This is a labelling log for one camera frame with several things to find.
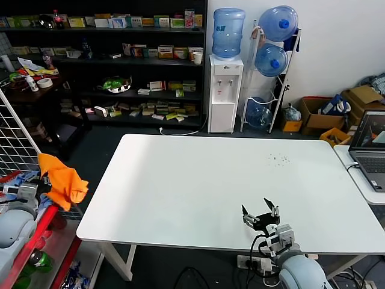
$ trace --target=red bottle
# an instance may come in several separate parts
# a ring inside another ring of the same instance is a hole
[[[54,10],[54,21],[56,23],[56,28],[64,29],[64,24],[62,18],[58,15],[58,10]]]

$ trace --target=tape roll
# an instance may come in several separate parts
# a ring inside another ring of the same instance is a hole
[[[43,78],[43,79],[37,81],[37,85],[41,89],[46,89],[47,87],[53,86],[53,83],[52,83],[52,80],[50,78]]]

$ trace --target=orange cloth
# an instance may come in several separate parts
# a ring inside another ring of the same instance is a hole
[[[38,164],[42,176],[48,172],[52,184],[47,196],[66,211],[71,209],[71,203],[80,203],[87,194],[88,182],[83,181],[75,169],[65,166],[57,157],[39,154]]]

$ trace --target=water bottle rack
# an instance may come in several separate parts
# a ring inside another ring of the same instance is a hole
[[[241,115],[241,132],[243,132],[244,124],[248,123],[246,121],[246,109],[247,109],[247,104],[248,104],[249,100],[252,100],[252,101],[254,101],[258,104],[262,104],[262,105],[269,104],[269,109],[271,108],[271,104],[274,101],[277,101],[278,103],[276,105],[276,109],[274,110],[273,119],[271,120],[271,124],[270,124],[269,130],[268,130],[269,134],[271,133],[273,126],[274,126],[274,122],[276,121],[276,118],[277,118],[279,106],[280,106],[280,103],[282,102],[283,95],[284,95],[285,91],[289,90],[289,88],[290,88],[290,85],[288,84],[288,76],[289,76],[289,72],[290,72],[291,61],[292,61],[294,55],[297,53],[296,48],[298,47],[298,43],[300,41],[301,29],[298,29],[298,33],[294,34],[293,36],[295,37],[294,49],[289,56],[288,65],[285,69],[286,73],[285,73],[285,71],[282,73],[282,74],[285,74],[285,77],[283,78],[283,81],[282,81],[280,79],[279,75],[275,76],[276,81],[278,81],[282,85],[278,98],[276,98],[276,96],[273,92],[273,89],[274,89],[273,88],[270,90],[271,99],[269,101],[258,102],[249,96],[249,88],[250,88],[251,80],[253,78],[253,71],[257,70],[254,63],[255,63],[255,58],[256,58],[257,50],[258,50],[258,43],[260,42],[260,40],[263,37],[265,37],[265,34],[263,33],[262,28],[257,25],[257,20],[254,20],[253,32],[251,33],[251,37],[250,37],[250,40],[251,40],[250,41],[250,50],[249,50],[247,62],[245,65],[245,80],[243,81],[242,92],[241,92],[242,99],[245,99],[245,103],[244,103],[244,107],[243,107],[243,111],[242,111],[242,115]]]

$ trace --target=white cup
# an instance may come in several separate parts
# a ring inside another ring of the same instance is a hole
[[[202,52],[199,52],[199,51],[195,51],[192,53],[192,55],[194,56],[194,63],[195,64],[201,64],[202,63],[202,57],[203,57],[203,53]]]

